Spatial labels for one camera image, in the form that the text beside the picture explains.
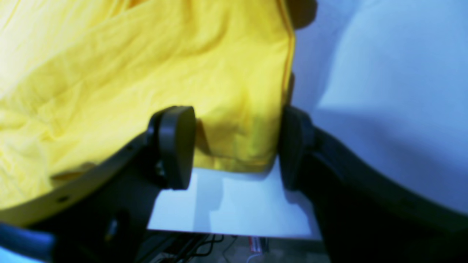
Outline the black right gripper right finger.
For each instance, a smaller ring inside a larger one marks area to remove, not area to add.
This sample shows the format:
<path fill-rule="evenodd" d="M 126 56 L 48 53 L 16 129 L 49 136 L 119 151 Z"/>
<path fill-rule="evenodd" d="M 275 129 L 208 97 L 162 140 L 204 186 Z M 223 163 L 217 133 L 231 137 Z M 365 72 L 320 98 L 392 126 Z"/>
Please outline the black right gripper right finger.
<path fill-rule="evenodd" d="M 467 216 L 385 178 L 293 106 L 279 163 L 284 188 L 313 204 L 333 263 L 467 262 Z"/>

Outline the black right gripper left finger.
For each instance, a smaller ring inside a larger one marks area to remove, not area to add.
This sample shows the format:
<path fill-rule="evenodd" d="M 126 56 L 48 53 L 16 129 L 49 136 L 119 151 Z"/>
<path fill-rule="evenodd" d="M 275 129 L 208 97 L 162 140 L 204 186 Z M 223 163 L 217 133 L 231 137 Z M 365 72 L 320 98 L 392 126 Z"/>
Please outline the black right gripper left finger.
<path fill-rule="evenodd" d="M 132 263 L 162 190 L 187 190 L 197 120 L 156 112 L 145 132 L 72 182 L 1 211 L 1 247 L 47 263 Z"/>

